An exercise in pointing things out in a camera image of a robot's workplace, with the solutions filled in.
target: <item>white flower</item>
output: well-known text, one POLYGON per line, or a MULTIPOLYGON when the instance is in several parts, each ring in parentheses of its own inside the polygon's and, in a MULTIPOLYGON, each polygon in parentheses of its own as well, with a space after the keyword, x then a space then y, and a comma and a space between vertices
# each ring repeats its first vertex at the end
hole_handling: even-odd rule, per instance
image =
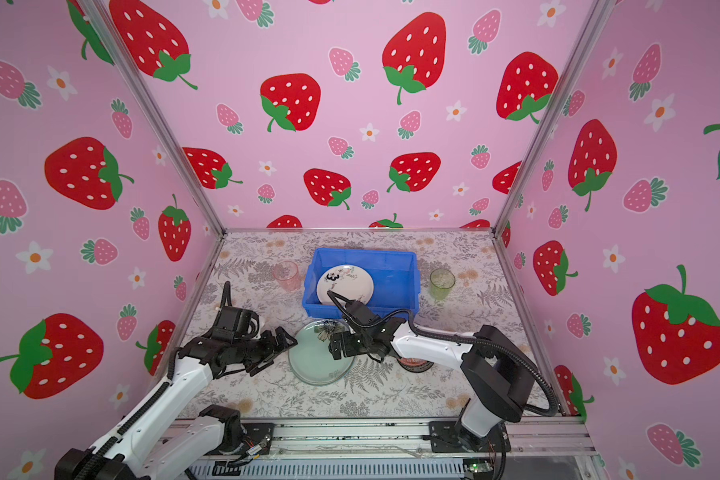
POLYGON ((664 0, 648 0, 648 3, 646 4, 646 8, 653 7, 654 12, 658 12, 659 8, 661 8, 661 4, 664 3, 664 0))
POLYGON ((653 124, 653 131, 659 131, 664 120, 669 120, 675 117, 674 108, 670 108, 674 100, 675 94, 671 94, 669 97, 665 98, 664 101, 658 99, 654 100, 650 105, 651 112, 648 114, 643 123, 653 124))
POLYGON ((456 104, 446 107, 445 111, 448 112, 448 116, 445 120, 456 120, 461 121, 461 115, 467 113, 467 108, 461 106, 461 100, 456 101, 456 104))
POLYGON ((624 370, 619 368, 619 359, 608 360, 608 357, 603 357, 605 361, 605 370, 603 375, 609 376, 611 380, 614 380, 614 385, 619 385, 619 379, 626 378, 624 370))
POLYGON ((536 25, 540 26, 546 23, 552 28, 557 15, 565 12, 565 5, 560 5, 560 0, 552 0, 549 3, 542 3, 539 10, 541 10, 541 16, 536 25))
POLYGON ((621 468, 619 468, 619 476, 624 480, 640 480, 635 473, 635 464, 626 463, 619 457, 619 465, 621 466, 621 468))
POLYGON ((277 172, 277 168, 274 168, 274 167, 272 166, 272 162, 271 162, 271 161, 269 161, 269 162, 259 161, 259 171, 260 171, 260 172, 264 172, 267 177, 271 177, 271 176, 272 176, 272 172, 277 172))
POLYGON ((362 134, 363 141, 370 140, 375 142, 378 130, 373 127, 373 124, 368 124, 367 127, 360 129, 360 133, 362 134))
POLYGON ((139 270, 138 266, 134 267, 134 272, 130 275, 128 275, 128 280, 133 282, 133 288, 134 290, 139 288, 140 286, 144 286, 144 277, 146 276, 146 272, 142 272, 139 270))
POLYGON ((618 274, 619 273, 619 264, 624 263, 624 260, 626 260, 626 258, 624 256, 619 255, 619 246, 614 245, 614 248, 612 248, 610 250, 604 248, 603 255, 605 255, 605 261, 603 262, 603 268, 610 267, 610 269, 613 270, 615 274, 618 274))
POLYGON ((66 101, 70 99, 70 95, 77 95, 77 90, 70 83, 70 75, 67 72, 56 72, 56 69, 48 65, 48 73, 50 78, 46 84, 59 91, 61 97, 66 101))
POLYGON ((152 150, 152 155, 155 156, 156 164, 166 166, 166 153, 161 146, 158 145, 156 149, 152 150))
POLYGON ((16 258, 22 262, 27 262, 27 273, 31 274, 38 268, 40 270, 50 270, 50 262, 48 259, 54 251, 50 248, 41 249, 38 242, 32 241, 29 243, 29 251, 19 252, 16 254, 16 258))
POLYGON ((544 322, 544 331, 547 333, 547 335, 550 336, 550 338, 552 338, 552 335, 554 335, 555 333, 555 329, 552 326, 552 320, 547 320, 546 322, 544 322))
POLYGON ((227 20, 226 6, 230 4, 230 0, 202 0, 208 5, 208 15, 211 18, 221 17, 227 20))
POLYGON ((128 389, 130 388, 130 385, 120 385, 117 384, 117 388, 115 389, 115 393, 112 394, 110 397, 110 402, 115 404, 115 410, 117 410, 120 407, 120 404, 123 402, 128 401, 128 389))
POLYGON ((610 56, 603 60, 603 78, 613 77, 616 74, 616 66, 621 62, 623 56, 624 54, 619 53, 614 47, 614 51, 610 53, 610 56))
POLYGON ((469 187, 465 187, 464 182, 461 182, 459 185, 454 186, 454 196, 460 195, 461 197, 463 197, 464 194, 467 193, 467 190, 469 190, 469 187))
POLYGON ((24 452, 21 454, 21 464, 8 474, 10 480, 28 480, 30 475, 37 475, 43 471, 40 460, 45 455, 45 448, 38 453, 24 452))

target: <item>pink wall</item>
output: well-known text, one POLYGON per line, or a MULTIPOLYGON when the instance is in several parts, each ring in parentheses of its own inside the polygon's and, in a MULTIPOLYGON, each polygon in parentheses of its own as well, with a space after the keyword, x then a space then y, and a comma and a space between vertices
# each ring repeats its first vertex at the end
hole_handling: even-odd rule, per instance
POLYGON ((83 59, 83 44, 66 2, 0 1, 0 357, 20 354, 0 362, 0 478, 52 478, 68 448, 86 448, 138 402, 152 377, 136 341, 154 347, 150 332, 178 321, 174 279, 190 295, 213 242, 173 166, 156 162, 158 141, 120 74, 98 44, 83 59), (127 116, 113 118, 116 99, 127 116), (104 147, 135 180, 121 178, 117 202, 104 147), (158 238, 172 194, 192 226, 179 261, 158 238), (146 220, 134 226, 135 207, 146 220), (93 263, 80 252, 88 240, 93 263))
POLYGON ((720 2, 661 3, 616 6, 576 85, 583 105, 560 117, 524 188, 508 250, 610 477, 720 478, 720 130, 704 134, 720 124, 720 2), (596 177, 583 183, 586 168, 596 177), (566 270, 578 275, 561 290, 566 270))
MULTIPOLYGON (((195 162, 205 153, 219 165, 221 159, 230 165, 232 182, 221 183, 209 174, 210 162, 197 167, 201 181, 208 180, 211 188, 206 193, 225 225, 262 227, 291 215, 310 227, 368 226, 381 219, 427 227, 494 222, 508 190, 494 188, 494 178, 498 186, 505 173, 514 175, 513 166, 522 159, 535 129, 528 113, 541 109, 541 98, 554 87, 554 70, 564 67, 591 1, 563 0, 561 5, 554 0, 531 6, 503 0, 447 5, 428 0, 146 4, 149 7, 136 0, 112 0, 110 12, 182 146, 204 149, 191 151, 195 162), (241 9, 239 4, 260 9, 241 9), (156 17, 152 8, 161 16, 156 17), (411 40, 408 30, 395 37, 412 21, 411 40), (486 41, 487 50, 479 39, 486 41), (170 54, 167 61, 156 56, 162 49, 170 54), (191 55, 191 61, 185 56, 178 62, 182 54, 191 55), (406 62, 409 54, 412 59, 406 62), (387 78, 382 59, 391 67, 395 84, 387 78), (166 64, 155 72, 157 62, 166 64), (356 70, 350 71, 354 62, 358 78, 356 70), (533 63, 536 69, 527 69, 533 63), (404 64, 416 68, 412 80, 396 72, 404 64), (511 93, 505 90, 508 82, 502 81, 505 70, 514 86, 511 93), (308 76, 272 80, 289 74, 308 76), (289 95, 288 84, 294 89, 307 85, 308 90, 289 95), (273 116, 262 107, 261 92, 266 93, 270 113, 284 117, 279 122, 272 122, 273 116), (531 94, 534 97, 519 114, 522 120, 503 118, 531 94), (309 105, 317 103, 317 109, 310 110, 309 105), (453 118, 455 110, 460 115, 453 118), (413 137, 399 136, 403 127, 413 137), (489 160, 481 150, 473 154, 479 145, 488 149, 489 160), (393 186, 389 177, 393 159, 407 154, 412 155, 398 159, 406 162, 398 171, 422 170, 408 182, 398 179, 411 192, 393 186), (421 169, 418 161, 430 163, 421 169), (436 164, 439 170, 427 174, 436 164), (307 188, 304 176, 311 169, 333 172, 332 178, 325 177, 330 173, 312 171, 307 182, 316 185, 307 188), (337 180, 344 184, 334 184, 337 180), (349 198, 343 185, 351 185, 349 198), (332 197, 323 186, 328 194, 342 191, 337 206, 326 206, 332 197), (460 187, 468 188, 463 196, 460 187), (372 190, 377 194, 366 195, 372 190), (366 209, 364 201, 376 206, 366 209)), ((222 176, 229 178, 229 173, 222 176)))

